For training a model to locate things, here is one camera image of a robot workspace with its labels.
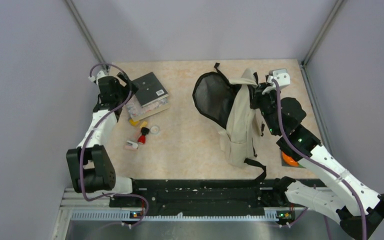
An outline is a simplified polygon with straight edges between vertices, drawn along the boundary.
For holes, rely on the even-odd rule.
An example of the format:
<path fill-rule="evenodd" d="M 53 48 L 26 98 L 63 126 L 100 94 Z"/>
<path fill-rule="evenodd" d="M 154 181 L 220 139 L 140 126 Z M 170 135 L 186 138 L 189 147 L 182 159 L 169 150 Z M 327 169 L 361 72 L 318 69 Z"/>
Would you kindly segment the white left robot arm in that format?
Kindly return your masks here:
<path fill-rule="evenodd" d="M 115 76 L 100 71 L 90 79 L 99 89 L 92 120 L 83 140 L 66 152 L 71 182 L 77 193 L 110 191 L 116 186 L 118 178 L 105 145 L 119 121 L 123 105 L 138 90 L 122 71 Z"/>

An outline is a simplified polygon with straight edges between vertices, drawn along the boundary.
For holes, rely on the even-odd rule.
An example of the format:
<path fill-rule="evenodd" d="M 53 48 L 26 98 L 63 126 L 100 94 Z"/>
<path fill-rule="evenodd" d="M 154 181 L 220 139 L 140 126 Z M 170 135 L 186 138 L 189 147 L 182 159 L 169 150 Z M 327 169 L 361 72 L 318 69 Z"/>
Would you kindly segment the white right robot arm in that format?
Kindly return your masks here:
<path fill-rule="evenodd" d="M 277 81 L 252 88 L 250 106 L 261 112 L 269 132 L 278 136 L 279 149 L 313 172 L 330 192 L 283 177 L 281 187 L 273 192 L 274 202 L 302 205 L 338 223 L 351 238 L 369 239 L 384 220 L 384 193 L 364 184 L 335 159 L 302 125 L 307 114 L 299 101 L 281 98 L 281 88 Z"/>

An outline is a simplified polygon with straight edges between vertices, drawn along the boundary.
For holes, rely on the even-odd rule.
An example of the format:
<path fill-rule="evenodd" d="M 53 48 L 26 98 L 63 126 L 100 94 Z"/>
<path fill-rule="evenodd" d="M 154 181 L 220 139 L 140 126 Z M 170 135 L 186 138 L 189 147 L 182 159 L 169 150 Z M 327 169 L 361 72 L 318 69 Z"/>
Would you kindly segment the black hardcover book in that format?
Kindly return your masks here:
<path fill-rule="evenodd" d="M 136 78 L 132 83 L 137 87 L 135 97 L 141 107 L 148 106 L 169 96 L 168 91 L 153 72 Z"/>

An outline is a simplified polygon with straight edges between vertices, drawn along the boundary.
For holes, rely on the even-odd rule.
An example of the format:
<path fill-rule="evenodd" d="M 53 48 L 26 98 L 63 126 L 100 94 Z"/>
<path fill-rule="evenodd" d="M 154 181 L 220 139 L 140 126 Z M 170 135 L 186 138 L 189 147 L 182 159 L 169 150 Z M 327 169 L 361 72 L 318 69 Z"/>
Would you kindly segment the cream canvas backpack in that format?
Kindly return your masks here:
<path fill-rule="evenodd" d="M 261 168 L 262 173 L 255 178 L 255 182 L 260 183 L 267 176 L 267 168 L 256 160 L 256 111 L 251 108 L 258 74 L 247 68 L 241 77 L 227 78 L 220 70 L 220 63 L 215 63 L 214 69 L 201 75 L 195 83 L 192 92 L 194 106 L 214 123 L 225 160 L 235 167 Z"/>

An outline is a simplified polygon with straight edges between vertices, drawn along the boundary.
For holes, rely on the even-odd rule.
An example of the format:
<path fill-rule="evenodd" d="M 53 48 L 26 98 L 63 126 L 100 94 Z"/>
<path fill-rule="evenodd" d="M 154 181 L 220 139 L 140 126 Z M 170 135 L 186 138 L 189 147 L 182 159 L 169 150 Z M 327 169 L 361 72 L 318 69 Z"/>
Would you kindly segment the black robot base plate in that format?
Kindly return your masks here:
<path fill-rule="evenodd" d="M 187 180 L 135 179 L 133 193 L 142 196 L 116 196 L 111 208 L 148 209 L 147 216 L 239 217 L 262 216 L 266 208 L 292 210 L 284 193 L 271 180 Z"/>

